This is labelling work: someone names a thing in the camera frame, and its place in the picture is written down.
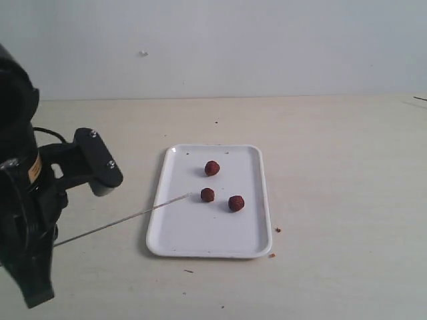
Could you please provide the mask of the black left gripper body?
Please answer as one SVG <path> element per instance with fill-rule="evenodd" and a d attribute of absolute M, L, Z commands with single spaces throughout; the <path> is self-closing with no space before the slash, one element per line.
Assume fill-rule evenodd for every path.
<path fill-rule="evenodd" d="M 80 151 L 1 152 L 1 264 L 48 265 L 66 190 L 84 184 L 89 163 Z"/>

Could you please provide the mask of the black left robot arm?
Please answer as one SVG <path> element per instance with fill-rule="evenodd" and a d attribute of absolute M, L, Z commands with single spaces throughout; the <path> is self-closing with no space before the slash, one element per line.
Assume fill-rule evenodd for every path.
<path fill-rule="evenodd" d="M 90 175 L 82 142 L 97 136 L 78 128 L 73 141 L 39 147 L 31 120 L 39 90 L 6 48 L 1 48 L 1 265 L 28 308 L 54 298 L 51 266 L 57 222 L 67 190 Z"/>

